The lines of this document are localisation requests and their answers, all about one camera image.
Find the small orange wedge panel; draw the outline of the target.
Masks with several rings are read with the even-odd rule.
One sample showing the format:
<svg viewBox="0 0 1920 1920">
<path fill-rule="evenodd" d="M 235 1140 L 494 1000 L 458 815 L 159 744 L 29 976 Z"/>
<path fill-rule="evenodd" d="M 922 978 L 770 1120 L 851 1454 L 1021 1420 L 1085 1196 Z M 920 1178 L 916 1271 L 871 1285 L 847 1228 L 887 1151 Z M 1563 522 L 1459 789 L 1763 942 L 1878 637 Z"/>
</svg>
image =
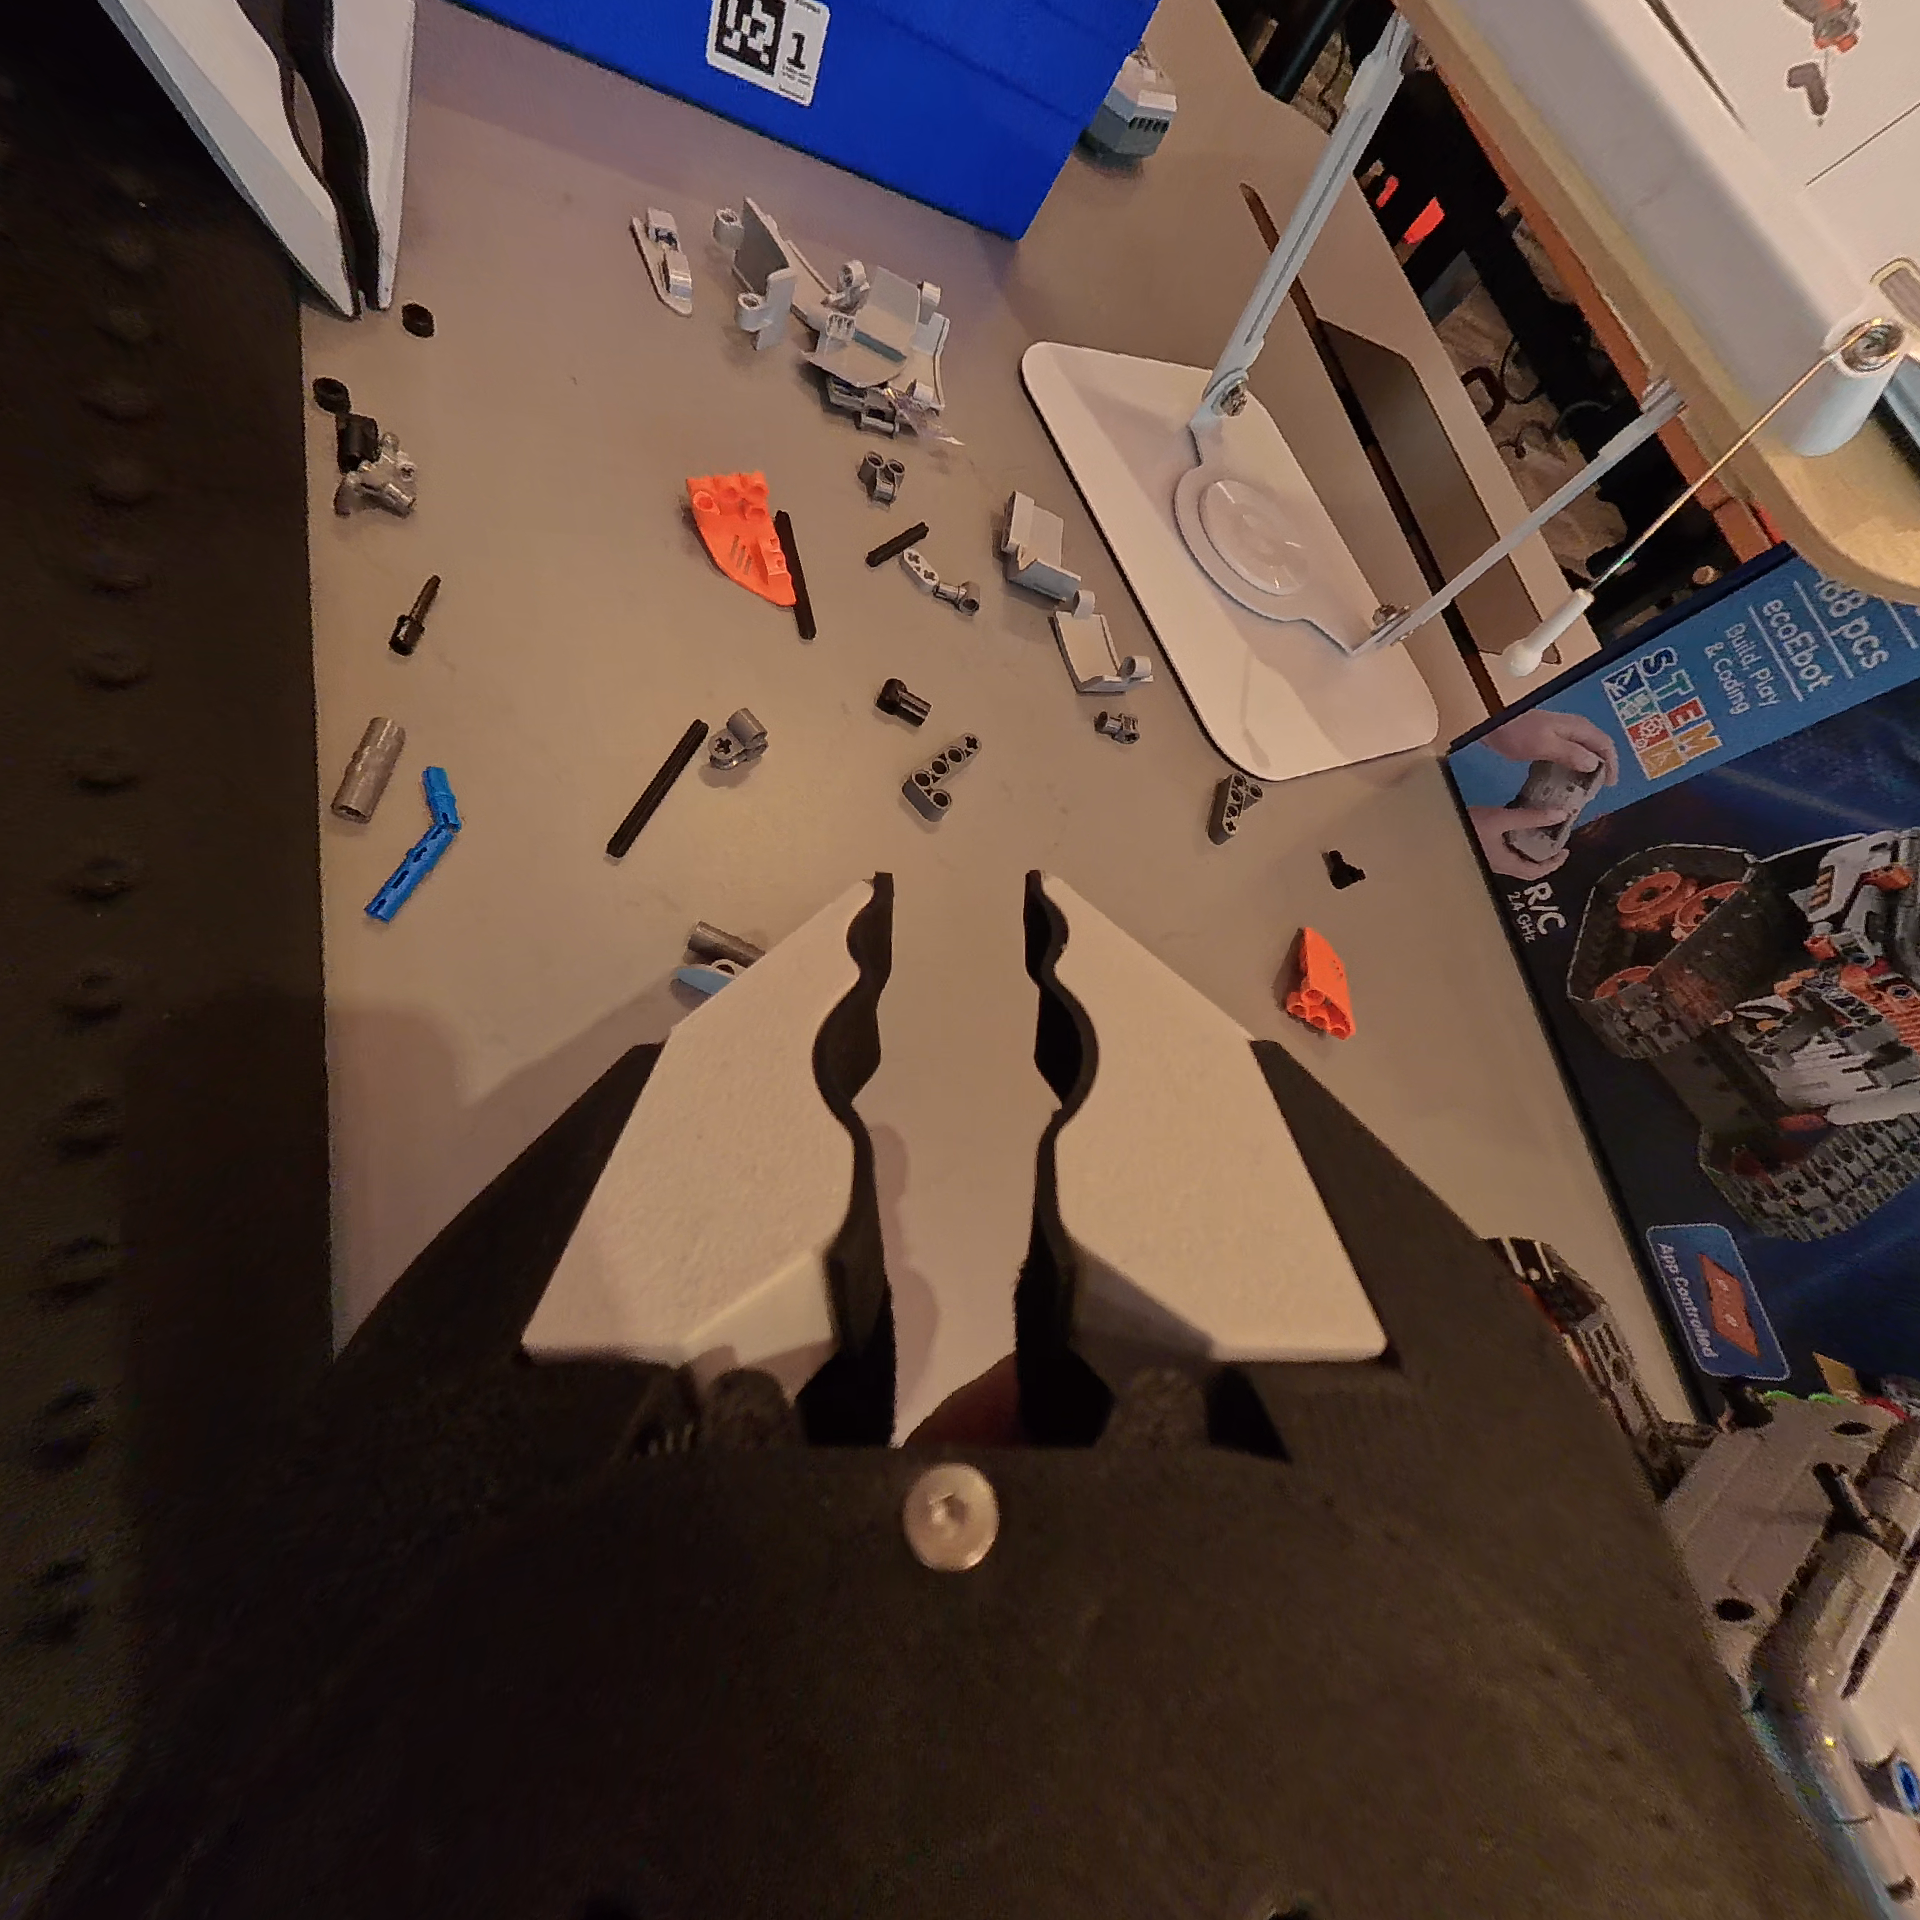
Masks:
<svg viewBox="0 0 1920 1920">
<path fill-rule="evenodd" d="M 1344 964 L 1316 928 L 1303 927 L 1294 936 L 1281 989 L 1288 1019 L 1334 1043 L 1354 1038 L 1356 1016 Z"/>
</svg>

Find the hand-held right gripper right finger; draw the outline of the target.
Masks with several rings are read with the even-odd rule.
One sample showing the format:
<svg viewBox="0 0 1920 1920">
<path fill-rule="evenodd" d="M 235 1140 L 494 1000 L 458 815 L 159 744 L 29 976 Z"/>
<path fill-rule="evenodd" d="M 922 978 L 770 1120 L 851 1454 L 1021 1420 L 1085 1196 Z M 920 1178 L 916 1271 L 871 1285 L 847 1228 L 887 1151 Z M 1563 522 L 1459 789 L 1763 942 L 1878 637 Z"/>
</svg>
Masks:
<svg viewBox="0 0 1920 1920">
<path fill-rule="evenodd" d="M 1021 1417 L 1094 1444 L 1151 1424 L 1273 1444 L 1252 1379 L 1375 1364 L 1385 1329 L 1254 1037 L 1067 880 L 1031 873 L 1023 956 L 1054 1095 L 1021 1266 Z"/>
</svg>

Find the blue tagged plastic bin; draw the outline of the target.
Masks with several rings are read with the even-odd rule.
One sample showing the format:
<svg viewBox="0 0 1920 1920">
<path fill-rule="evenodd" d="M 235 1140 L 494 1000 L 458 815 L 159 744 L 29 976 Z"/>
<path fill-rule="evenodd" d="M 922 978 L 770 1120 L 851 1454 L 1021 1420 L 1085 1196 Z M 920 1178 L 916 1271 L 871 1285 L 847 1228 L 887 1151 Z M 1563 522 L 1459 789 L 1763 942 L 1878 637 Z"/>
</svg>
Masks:
<svg viewBox="0 0 1920 1920">
<path fill-rule="evenodd" d="M 586 58 L 1007 239 L 1154 2 L 477 2 Z"/>
</svg>

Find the grey angled beam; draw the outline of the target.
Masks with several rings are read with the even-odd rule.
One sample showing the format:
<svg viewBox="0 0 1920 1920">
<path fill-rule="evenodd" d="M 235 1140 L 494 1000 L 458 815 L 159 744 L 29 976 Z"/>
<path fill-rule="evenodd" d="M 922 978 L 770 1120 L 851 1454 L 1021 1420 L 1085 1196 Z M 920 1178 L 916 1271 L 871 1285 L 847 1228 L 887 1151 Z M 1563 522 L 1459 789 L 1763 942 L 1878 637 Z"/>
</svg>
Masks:
<svg viewBox="0 0 1920 1920">
<path fill-rule="evenodd" d="M 981 746 L 982 743 L 976 735 L 962 732 L 903 780 L 900 792 L 904 803 L 910 805 L 926 824 L 940 824 L 949 817 L 954 801 L 952 780 L 978 757 Z"/>
</svg>

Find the light grey box panel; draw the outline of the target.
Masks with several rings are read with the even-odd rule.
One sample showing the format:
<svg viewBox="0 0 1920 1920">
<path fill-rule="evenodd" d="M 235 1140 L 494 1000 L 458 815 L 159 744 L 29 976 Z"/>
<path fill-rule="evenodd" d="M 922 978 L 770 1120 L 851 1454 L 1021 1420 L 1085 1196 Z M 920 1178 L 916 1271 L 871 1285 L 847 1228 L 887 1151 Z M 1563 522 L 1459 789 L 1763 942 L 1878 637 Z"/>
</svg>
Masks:
<svg viewBox="0 0 1920 1920">
<path fill-rule="evenodd" d="M 998 554 L 1007 583 L 1052 608 L 1073 608 L 1083 576 L 1065 565 L 1065 520 L 1029 492 L 1011 492 Z"/>
</svg>

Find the light grey curved panel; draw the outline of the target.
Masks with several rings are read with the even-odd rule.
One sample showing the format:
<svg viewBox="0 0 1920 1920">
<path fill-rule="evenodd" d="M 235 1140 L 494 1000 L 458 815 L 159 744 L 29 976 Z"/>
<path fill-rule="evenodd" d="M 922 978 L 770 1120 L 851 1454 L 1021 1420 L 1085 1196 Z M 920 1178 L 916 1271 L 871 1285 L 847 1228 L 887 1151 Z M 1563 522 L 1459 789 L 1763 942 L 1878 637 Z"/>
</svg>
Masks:
<svg viewBox="0 0 1920 1920">
<path fill-rule="evenodd" d="M 1100 614 L 1091 588 L 1080 588 L 1070 605 L 1054 608 L 1051 626 L 1069 668 L 1069 680 L 1080 696 L 1115 698 L 1154 680 L 1149 658 L 1116 652 L 1109 621 Z"/>
</svg>

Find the grey orange tracked toy robot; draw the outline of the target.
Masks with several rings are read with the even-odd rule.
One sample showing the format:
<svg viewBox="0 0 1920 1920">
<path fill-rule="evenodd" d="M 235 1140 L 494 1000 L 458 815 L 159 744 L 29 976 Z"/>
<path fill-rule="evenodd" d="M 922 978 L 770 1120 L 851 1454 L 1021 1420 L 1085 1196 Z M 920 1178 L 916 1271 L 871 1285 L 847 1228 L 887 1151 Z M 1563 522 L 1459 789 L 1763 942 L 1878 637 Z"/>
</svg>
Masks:
<svg viewBox="0 0 1920 1920">
<path fill-rule="evenodd" d="M 1625 1433 L 1748 1732 L 1869 1909 L 1917 1917 L 1917 1419 L 1727 1381 L 1723 1420 L 1668 1420 L 1556 1249 L 1490 1249 Z"/>
</svg>

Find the long black axle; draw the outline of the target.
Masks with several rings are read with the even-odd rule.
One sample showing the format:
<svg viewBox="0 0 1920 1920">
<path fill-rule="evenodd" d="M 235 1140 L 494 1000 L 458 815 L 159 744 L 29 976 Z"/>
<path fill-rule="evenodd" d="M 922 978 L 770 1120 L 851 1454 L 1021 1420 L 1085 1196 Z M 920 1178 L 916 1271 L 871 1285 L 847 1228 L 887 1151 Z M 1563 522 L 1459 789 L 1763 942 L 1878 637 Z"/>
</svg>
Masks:
<svg viewBox="0 0 1920 1920">
<path fill-rule="evenodd" d="M 643 830 L 656 818 L 661 805 L 667 803 L 673 789 L 688 768 L 709 753 L 709 725 L 695 718 L 687 725 L 683 737 L 668 751 L 661 766 L 652 772 L 641 797 L 612 830 L 605 855 L 608 861 L 622 861 L 635 851 Z"/>
</svg>

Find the grey block piece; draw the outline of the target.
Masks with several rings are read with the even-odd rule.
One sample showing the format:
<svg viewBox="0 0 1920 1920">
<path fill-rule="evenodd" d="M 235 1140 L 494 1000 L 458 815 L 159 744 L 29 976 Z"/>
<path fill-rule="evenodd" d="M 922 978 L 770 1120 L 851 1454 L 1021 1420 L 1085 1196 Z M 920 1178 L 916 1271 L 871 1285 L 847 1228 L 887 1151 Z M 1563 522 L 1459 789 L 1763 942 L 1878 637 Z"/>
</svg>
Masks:
<svg viewBox="0 0 1920 1920">
<path fill-rule="evenodd" d="M 1158 153 L 1179 109 L 1173 81 L 1140 42 L 1129 52 L 1078 144 L 1109 163 L 1143 163 Z"/>
</svg>

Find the silver tube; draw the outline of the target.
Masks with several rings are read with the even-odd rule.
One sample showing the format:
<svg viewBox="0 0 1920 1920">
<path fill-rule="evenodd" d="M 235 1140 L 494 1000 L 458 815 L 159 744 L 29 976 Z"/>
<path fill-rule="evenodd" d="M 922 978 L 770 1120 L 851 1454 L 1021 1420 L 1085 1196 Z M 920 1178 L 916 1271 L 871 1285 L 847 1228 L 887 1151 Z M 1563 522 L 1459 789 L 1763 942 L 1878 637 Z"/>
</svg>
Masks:
<svg viewBox="0 0 1920 1920">
<path fill-rule="evenodd" d="M 344 774 L 333 794 L 331 813 L 348 824 L 371 824 L 382 803 L 406 746 L 406 729 L 387 717 L 367 723 Z"/>
</svg>

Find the blue robot kit box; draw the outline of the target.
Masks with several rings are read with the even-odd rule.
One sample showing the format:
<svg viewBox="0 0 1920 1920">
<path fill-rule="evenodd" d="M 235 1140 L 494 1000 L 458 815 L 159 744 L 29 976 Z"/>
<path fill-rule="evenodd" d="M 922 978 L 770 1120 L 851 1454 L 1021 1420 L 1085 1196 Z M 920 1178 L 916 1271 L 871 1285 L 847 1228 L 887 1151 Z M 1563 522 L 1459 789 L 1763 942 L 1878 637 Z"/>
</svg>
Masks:
<svg viewBox="0 0 1920 1920">
<path fill-rule="evenodd" d="M 1917 1405 L 1917 606 L 1788 546 L 1447 757 L 1687 1364 Z"/>
</svg>

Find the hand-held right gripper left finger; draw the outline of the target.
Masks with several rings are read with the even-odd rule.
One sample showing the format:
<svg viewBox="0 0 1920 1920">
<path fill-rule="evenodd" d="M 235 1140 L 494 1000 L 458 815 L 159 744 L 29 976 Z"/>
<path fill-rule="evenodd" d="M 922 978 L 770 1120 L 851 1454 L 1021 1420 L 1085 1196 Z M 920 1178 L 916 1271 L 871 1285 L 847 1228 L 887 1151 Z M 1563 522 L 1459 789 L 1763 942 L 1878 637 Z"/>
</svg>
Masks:
<svg viewBox="0 0 1920 1920">
<path fill-rule="evenodd" d="M 762 1373 L 818 1444 L 889 1444 L 898 1344 L 874 1147 L 896 884 L 852 884 L 688 1015 L 535 1311 L 536 1360 Z"/>
</svg>

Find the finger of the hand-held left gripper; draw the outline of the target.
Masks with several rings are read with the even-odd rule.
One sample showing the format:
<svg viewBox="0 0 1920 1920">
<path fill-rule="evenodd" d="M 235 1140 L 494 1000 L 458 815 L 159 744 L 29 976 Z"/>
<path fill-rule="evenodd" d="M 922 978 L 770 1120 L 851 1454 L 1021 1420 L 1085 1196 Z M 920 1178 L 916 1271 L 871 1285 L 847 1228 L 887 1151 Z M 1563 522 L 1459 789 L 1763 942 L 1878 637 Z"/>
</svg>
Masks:
<svg viewBox="0 0 1920 1920">
<path fill-rule="evenodd" d="M 322 177 L 355 305 L 396 297 L 419 7 L 333 2 L 322 37 Z"/>
<path fill-rule="evenodd" d="M 276 50 L 232 2 L 106 2 L 104 10 L 207 153 L 342 316 L 358 312 L 341 210 L 295 128 Z"/>
</svg>

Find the large orange wedge panel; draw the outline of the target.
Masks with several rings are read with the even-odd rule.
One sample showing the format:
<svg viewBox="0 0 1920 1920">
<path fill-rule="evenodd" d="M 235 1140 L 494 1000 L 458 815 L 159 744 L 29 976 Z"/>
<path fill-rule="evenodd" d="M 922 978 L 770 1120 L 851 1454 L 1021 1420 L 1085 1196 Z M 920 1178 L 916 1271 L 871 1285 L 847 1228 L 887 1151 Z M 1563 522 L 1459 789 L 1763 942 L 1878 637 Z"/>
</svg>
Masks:
<svg viewBox="0 0 1920 1920">
<path fill-rule="evenodd" d="M 762 471 L 695 475 L 685 480 L 693 527 L 709 558 L 756 598 L 798 606 L 798 591 L 770 508 Z"/>
</svg>

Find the pile of light grey panels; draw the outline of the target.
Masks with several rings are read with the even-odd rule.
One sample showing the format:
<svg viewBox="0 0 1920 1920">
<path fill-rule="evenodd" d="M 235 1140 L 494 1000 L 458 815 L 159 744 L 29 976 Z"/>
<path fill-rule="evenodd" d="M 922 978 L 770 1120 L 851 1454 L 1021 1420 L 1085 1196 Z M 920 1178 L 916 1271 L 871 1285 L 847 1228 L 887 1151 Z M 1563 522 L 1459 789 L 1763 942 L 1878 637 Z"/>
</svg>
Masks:
<svg viewBox="0 0 1920 1920">
<path fill-rule="evenodd" d="M 784 342 L 798 323 L 812 341 L 805 359 L 815 371 L 860 388 L 919 379 L 947 409 L 950 323 L 940 286 L 859 258 L 827 275 L 754 201 L 716 209 L 712 232 L 732 266 L 734 325 L 756 351 Z"/>
</svg>

